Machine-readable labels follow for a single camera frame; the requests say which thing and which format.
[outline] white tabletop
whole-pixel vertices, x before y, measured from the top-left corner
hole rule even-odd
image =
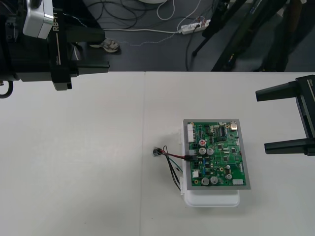
[[[315,158],[266,155],[304,138],[294,99],[255,91],[306,73],[108,73],[16,83],[1,100],[0,235],[315,235]],[[165,158],[185,118],[240,119],[251,190],[238,208],[186,207]]]

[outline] green circuit board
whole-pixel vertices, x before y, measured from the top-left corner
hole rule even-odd
[[[193,140],[189,154],[192,186],[246,185],[237,125],[231,122],[188,123]]]

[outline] power strip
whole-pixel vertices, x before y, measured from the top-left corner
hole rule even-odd
[[[198,31],[202,31],[202,30],[205,30],[208,26],[209,26],[209,23],[210,23],[211,20],[207,20],[205,25],[204,26],[201,26],[201,27],[198,27],[195,32],[198,32]],[[189,34],[189,33],[192,33],[193,30],[196,28],[197,25],[201,25],[201,23],[193,23],[193,24],[190,24],[190,25],[184,25],[181,27],[181,33],[182,34]]]

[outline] shoe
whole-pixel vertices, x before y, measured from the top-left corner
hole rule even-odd
[[[119,50],[119,45],[114,40],[106,38],[100,44],[90,44],[92,48],[103,48],[108,53],[115,53]]]

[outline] capacitor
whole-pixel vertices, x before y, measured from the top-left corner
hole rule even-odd
[[[225,178],[228,179],[228,180],[230,180],[230,179],[232,179],[232,175],[231,175],[231,174],[227,174],[227,175],[225,176]]]
[[[204,154],[206,154],[206,149],[204,148],[204,147],[201,147],[200,149],[199,149],[199,153],[200,153],[200,155],[204,155]]]
[[[208,154],[209,156],[213,155],[213,153],[215,153],[215,151],[213,151],[212,148],[208,148],[208,149],[207,149],[207,154]]]
[[[211,184],[217,184],[218,183],[218,177],[212,176],[210,179]]]
[[[204,139],[200,139],[199,140],[199,145],[202,146],[202,147],[206,146],[206,141]]]
[[[201,180],[201,183],[202,183],[202,185],[209,185],[209,179],[208,178],[203,178],[202,180]]]

